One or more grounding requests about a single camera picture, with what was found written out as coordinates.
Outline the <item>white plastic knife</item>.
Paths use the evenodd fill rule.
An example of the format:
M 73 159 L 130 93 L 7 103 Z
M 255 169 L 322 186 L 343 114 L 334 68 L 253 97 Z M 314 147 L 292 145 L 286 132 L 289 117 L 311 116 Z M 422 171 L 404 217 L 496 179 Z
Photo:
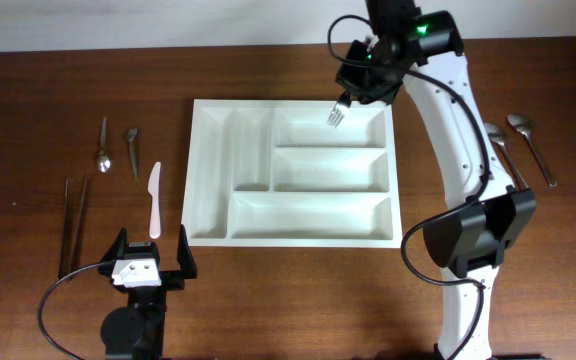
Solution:
M 151 196 L 149 236 L 152 239 L 159 238 L 161 236 L 161 230 L 162 230 L 160 202 L 159 202 L 160 174 L 161 174 L 161 163 L 156 162 L 151 170 L 147 187 L 148 193 Z

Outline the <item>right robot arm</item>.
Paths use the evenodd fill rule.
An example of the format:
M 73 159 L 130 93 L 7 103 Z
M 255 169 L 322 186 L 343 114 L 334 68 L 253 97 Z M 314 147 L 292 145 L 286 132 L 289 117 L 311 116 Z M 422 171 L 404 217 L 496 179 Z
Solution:
M 410 0 L 369 1 L 373 37 L 352 42 L 336 81 L 362 105 L 393 103 L 399 90 L 424 122 L 442 177 L 445 212 L 402 238 L 405 266 L 443 290 L 436 359 L 490 359 L 492 289 L 507 252 L 537 202 L 499 162 L 470 87 L 464 41 L 447 11 L 423 13 Z

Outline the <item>silver fork with round handle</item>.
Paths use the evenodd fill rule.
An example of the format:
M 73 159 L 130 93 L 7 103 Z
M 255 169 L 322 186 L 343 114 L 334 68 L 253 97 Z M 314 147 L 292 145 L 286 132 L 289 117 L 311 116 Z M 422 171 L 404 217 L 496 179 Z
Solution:
M 334 104 L 327 119 L 327 124 L 331 127 L 337 127 L 349 113 L 351 105 L 351 94 L 348 91 L 343 92 Z

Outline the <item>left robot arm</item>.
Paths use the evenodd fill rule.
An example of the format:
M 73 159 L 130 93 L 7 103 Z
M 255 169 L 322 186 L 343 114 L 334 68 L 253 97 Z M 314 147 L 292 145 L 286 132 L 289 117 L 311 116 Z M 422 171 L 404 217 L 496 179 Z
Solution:
M 153 241 L 130 242 L 121 229 L 101 259 L 99 273 L 127 304 L 103 320 L 100 337 L 107 359 L 160 359 L 163 354 L 167 294 L 182 291 L 198 275 L 186 229 L 181 227 L 176 252 L 177 270 L 161 270 L 160 254 Z

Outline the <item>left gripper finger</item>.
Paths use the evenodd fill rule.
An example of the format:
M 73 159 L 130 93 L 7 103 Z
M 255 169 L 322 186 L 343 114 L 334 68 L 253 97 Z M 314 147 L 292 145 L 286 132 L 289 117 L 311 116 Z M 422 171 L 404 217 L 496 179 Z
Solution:
M 127 230 L 121 228 L 116 239 L 107 250 L 107 252 L 101 258 L 103 263 L 115 262 L 117 260 L 122 260 L 125 255 L 125 249 L 127 246 Z
M 177 263 L 179 264 L 181 275 L 184 278 L 197 277 L 197 265 L 189 246 L 186 228 L 183 224 L 180 225 L 179 230 Z

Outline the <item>silver tablespoon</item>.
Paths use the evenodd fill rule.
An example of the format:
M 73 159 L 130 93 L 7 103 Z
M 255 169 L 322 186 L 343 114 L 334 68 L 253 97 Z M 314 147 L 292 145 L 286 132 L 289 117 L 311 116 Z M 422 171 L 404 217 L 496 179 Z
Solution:
M 549 165 L 547 164 L 538 144 L 533 138 L 534 126 L 532 121 L 528 117 L 521 114 L 508 114 L 507 123 L 525 139 L 548 185 L 550 187 L 556 187 L 558 185 L 558 181 L 551 171 Z
M 505 132 L 497 125 L 492 123 L 485 123 L 484 128 L 487 132 L 489 140 L 496 144 L 498 148 L 501 150 L 512 175 L 517 183 L 517 186 L 520 190 L 525 190 L 529 188 L 525 178 L 519 171 L 518 167 L 516 166 L 515 162 L 513 161 L 512 157 L 510 156 L 507 147 L 506 147 L 506 134 Z

